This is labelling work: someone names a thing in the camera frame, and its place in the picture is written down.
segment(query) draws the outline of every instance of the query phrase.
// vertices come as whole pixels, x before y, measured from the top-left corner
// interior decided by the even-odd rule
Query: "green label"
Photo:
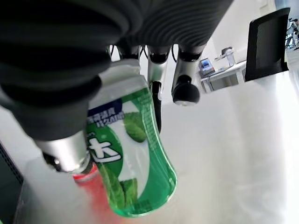
[[[167,202],[177,179],[148,88],[90,109],[87,123],[88,146],[116,213],[136,217]]]

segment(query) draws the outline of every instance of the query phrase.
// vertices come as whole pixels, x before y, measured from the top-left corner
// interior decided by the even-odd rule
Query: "white table surface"
[[[215,75],[211,75],[211,76],[208,76],[206,78],[203,78],[201,80],[201,83],[204,85],[205,90],[206,90],[207,93],[212,91],[212,88],[211,88],[211,85],[210,85],[210,83],[212,81],[215,81],[215,80],[218,80],[218,79],[221,79],[221,78],[224,78],[224,77],[228,77],[228,76],[231,76],[233,74],[236,74],[238,84],[242,84],[242,83],[245,82],[243,74],[242,74],[242,71],[245,68],[246,68],[246,61],[240,62],[240,63],[235,64],[234,66],[230,67],[229,69],[227,69],[225,71],[222,71],[222,72],[219,72]]]
[[[297,224],[299,78],[283,72],[165,106],[161,133],[178,174],[173,198],[111,224]],[[109,224],[71,177],[28,165],[16,223]]]

